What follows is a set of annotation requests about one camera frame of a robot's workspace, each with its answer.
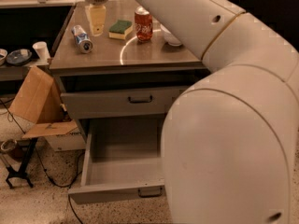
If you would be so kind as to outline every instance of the cardboard box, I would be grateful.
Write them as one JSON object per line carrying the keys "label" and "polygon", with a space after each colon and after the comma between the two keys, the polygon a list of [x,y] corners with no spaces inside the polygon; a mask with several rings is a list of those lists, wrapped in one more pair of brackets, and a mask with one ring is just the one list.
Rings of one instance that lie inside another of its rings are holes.
{"label": "cardboard box", "polygon": [[23,138],[44,136],[57,151],[84,149],[85,142],[76,122],[62,122],[61,103],[54,78],[38,67],[32,67],[9,111],[35,124]]}

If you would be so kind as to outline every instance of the red can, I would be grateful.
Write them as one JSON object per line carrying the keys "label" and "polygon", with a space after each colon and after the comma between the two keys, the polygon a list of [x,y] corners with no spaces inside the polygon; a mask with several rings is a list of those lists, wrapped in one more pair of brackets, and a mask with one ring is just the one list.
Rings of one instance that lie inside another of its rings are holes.
{"label": "red can", "polygon": [[152,16],[143,7],[135,11],[135,30],[140,42],[150,41],[152,37]]}

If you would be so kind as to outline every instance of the floor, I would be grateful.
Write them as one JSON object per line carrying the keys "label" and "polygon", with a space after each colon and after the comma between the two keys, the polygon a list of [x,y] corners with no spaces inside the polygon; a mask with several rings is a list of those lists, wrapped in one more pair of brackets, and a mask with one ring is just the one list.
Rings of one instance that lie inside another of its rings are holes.
{"label": "floor", "polygon": [[[33,125],[17,118],[21,127],[27,131]],[[21,139],[22,131],[12,121],[7,111],[0,106],[0,140]],[[299,223],[299,145],[297,146],[296,163],[293,176],[292,219],[291,224]],[[5,182],[7,169],[0,161],[0,223],[16,224],[66,224],[79,223],[70,208],[67,188],[53,186],[40,164],[37,152],[47,169],[47,173],[60,185],[68,184],[76,172],[76,160],[82,152],[54,152],[44,138],[39,138],[36,150],[27,167],[33,188],[25,180],[11,179],[15,187],[10,189]],[[15,170],[20,164],[6,155],[8,162]],[[74,187],[79,186],[80,176]],[[82,223],[171,223],[168,203],[165,197],[122,201],[114,203],[95,203],[72,205]]]}

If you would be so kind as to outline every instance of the closed drawer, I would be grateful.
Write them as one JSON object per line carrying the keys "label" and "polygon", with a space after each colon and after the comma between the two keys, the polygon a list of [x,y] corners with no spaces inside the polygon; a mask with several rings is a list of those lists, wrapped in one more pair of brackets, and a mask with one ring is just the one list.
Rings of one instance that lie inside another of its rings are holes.
{"label": "closed drawer", "polygon": [[78,204],[164,195],[160,138],[162,117],[92,119]]}
{"label": "closed drawer", "polygon": [[188,87],[63,93],[72,119],[164,114]]}

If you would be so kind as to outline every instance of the soda can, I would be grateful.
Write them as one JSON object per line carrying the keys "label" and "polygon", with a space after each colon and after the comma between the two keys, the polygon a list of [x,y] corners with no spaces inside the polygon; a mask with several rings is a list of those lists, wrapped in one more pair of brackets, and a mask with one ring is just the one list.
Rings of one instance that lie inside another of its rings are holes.
{"label": "soda can", "polygon": [[72,28],[72,34],[75,38],[75,43],[80,52],[89,53],[92,51],[93,42],[80,25],[76,25]]}
{"label": "soda can", "polygon": [[150,41],[152,37],[152,16],[143,7],[135,10],[135,31],[140,42]]}

